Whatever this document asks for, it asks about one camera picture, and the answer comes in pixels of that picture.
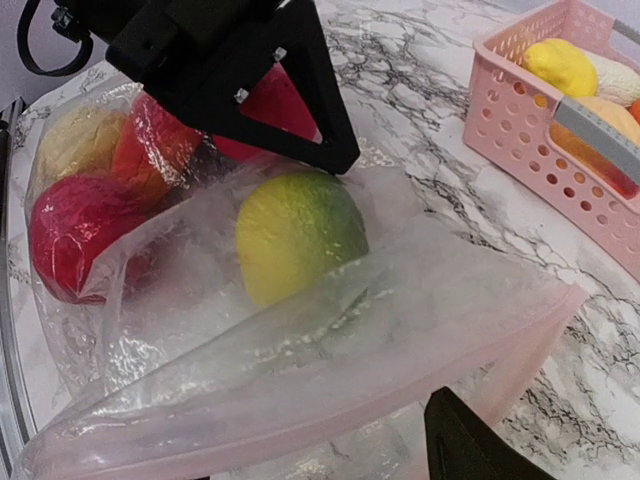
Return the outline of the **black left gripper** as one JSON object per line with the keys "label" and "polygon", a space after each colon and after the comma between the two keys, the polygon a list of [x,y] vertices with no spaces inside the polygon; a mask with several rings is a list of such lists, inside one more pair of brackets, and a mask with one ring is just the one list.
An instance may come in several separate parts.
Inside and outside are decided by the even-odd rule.
{"label": "black left gripper", "polygon": [[301,138],[319,151],[293,158],[333,175],[360,156],[313,1],[59,1],[52,19],[193,129]]}

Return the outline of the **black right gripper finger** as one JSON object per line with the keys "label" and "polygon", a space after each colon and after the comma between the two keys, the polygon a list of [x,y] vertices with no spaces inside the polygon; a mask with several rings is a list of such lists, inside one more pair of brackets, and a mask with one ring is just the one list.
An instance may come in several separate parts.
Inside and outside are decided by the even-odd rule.
{"label": "black right gripper finger", "polygon": [[431,480],[553,480],[448,388],[429,398],[424,425]]}

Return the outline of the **yellow fake lemon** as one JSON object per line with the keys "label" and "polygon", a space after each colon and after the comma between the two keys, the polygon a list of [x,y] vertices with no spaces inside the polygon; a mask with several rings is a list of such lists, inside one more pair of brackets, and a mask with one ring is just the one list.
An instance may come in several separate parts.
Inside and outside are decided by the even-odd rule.
{"label": "yellow fake lemon", "polygon": [[571,42],[548,38],[529,46],[523,67],[570,97],[594,96],[598,75],[591,60]]}

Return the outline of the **clear zip top bag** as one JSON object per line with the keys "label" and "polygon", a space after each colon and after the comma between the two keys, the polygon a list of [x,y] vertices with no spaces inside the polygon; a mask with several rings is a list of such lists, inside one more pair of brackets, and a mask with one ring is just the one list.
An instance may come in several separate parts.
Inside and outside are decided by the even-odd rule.
{"label": "clear zip top bag", "polygon": [[71,403],[17,479],[430,479],[424,411],[452,390],[492,430],[587,299],[471,244],[368,156],[343,181],[369,252],[267,307],[234,244],[276,169],[241,168],[118,240],[90,273],[98,307],[41,280],[37,312]]}

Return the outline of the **orange fake pumpkin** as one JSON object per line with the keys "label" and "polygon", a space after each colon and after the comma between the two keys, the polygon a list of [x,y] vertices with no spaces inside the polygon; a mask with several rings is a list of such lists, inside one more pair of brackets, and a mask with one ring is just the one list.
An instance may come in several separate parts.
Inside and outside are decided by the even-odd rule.
{"label": "orange fake pumpkin", "polygon": [[629,108],[628,111],[636,120],[637,123],[640,123],[640,99],[636,100]]}

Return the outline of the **pink fake fruit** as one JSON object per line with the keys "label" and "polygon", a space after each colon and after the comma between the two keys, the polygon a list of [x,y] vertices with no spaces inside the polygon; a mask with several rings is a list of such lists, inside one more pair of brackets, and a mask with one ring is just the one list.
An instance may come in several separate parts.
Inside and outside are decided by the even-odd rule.
{"label": "pink fake fruit", "polygon": [[[239,110],[248,118],[306,140],[320,138],[311,113],[280,63],[276,63],[252,88]],[[271,152],[217,135],[212,136],[212,141],[222,155],[238,163],[271,155]]]}

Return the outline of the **orange red fake fruit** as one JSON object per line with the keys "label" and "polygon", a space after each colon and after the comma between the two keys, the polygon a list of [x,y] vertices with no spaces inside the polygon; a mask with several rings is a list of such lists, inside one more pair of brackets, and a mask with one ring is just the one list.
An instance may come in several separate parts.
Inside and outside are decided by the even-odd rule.
{"label": "orange red fake fruit", "polygon": [[142,92],[122,128],[112,175],[150,209],[183,183],[183,172],[202,140],[201,132],[184,125]]}

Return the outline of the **pale yellow fake fruit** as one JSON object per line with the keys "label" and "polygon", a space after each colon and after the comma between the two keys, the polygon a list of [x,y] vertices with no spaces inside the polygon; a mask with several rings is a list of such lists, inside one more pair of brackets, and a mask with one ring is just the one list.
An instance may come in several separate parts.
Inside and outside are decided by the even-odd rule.
{"label": "pale yellow fake fruit", "polygon": [[70,175],[108,171],[126,119],[124,112],[99,106],[60,116],[40,141],[36,184],[44,189]]}

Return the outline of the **red fake pepper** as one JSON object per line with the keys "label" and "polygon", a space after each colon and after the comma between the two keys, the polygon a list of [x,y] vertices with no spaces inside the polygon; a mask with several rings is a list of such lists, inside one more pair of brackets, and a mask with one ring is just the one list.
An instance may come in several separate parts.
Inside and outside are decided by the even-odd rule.
{"label": "red fake pepper", "polygon": [[33,267],[47,291],[68,304],[102,304],[82,290],[94,260],[147,220],[143,201],[106,175],[76,174],[47,188],[29,221]]}

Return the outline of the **pink perforated plastic basket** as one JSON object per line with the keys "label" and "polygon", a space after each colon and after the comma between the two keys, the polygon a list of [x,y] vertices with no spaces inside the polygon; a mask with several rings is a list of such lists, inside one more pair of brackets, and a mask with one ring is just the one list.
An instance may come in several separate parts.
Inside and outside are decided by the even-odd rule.
{"label": "pink perforated plastic basket", "polygon": [[639,147],[630,135],[526,71],[532,44],[562,38],[633,70],[610,44],[639,33],[585,1],[551,1],[477,38],[464,143],[639,275]]}

